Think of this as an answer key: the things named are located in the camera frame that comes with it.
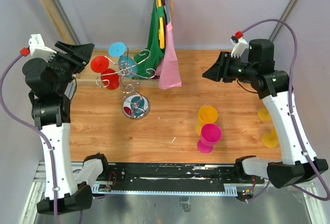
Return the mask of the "red plastic wine glass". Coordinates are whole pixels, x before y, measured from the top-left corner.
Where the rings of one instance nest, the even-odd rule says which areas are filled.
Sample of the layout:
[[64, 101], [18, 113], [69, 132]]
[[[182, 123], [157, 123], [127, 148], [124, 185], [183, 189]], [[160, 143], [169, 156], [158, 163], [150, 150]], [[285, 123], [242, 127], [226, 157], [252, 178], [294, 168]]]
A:
[[119, 74], [109, 67], [110, 60], [106, 56], [96, 56], [91, 61], [91, 70], [100, 75], [96, 78], [96, 84], [101, 88], [115, 90], [119, 87]]

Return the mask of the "blue plastic wine glass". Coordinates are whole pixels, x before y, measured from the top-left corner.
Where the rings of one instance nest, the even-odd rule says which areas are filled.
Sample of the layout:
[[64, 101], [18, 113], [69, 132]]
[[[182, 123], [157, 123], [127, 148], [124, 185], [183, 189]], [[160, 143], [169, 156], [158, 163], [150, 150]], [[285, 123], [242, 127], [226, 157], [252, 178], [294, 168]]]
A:
[[108, 50], [111, 57], [118, 58], [118, 73], [126, 78], [135, 78], [137, 75], [136, 62], [128, 56], [128, 47], [123, 42], [113, 43]]

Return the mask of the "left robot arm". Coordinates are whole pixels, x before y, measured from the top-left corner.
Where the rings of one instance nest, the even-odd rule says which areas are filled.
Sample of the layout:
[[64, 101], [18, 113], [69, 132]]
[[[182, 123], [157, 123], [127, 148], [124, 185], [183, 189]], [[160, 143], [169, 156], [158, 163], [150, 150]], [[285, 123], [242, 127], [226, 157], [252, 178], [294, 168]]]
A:
[[31, 46], [32, 58], [22, 68], [32, 104], [31, 116], [44, 153], [46, 189], [37, 203], [39, 214], [56, 215], [87, 210], [95, 181], [110, 176], [103, 153], [87, 156], [79, 173], [70, 157], [71, 98], [68, 84], [89, 63], [94, 44], [56, 42], [56, 50]]

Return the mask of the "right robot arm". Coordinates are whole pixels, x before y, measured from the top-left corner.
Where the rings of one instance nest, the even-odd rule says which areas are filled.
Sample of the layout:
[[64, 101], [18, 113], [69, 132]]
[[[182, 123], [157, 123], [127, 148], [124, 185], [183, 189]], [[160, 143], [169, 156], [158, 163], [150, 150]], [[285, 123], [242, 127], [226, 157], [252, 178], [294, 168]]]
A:
[[202, 76], [215, 82], [247, 81], [256, 90], [275, 127], [282, 160], [271, 162], [255, 155], [238, 158], [234, 178], [244, 183], [256, 175], [283, 188], [311, 181], [317, 172], [328, 170], [328, 163], [317, 157], [304, 133], [294, 97], [289, 96], [289, 75], [274, 66], [274, 44], [267, 39], [254, 39], [249, 42], [246, 62], [221, 52]]

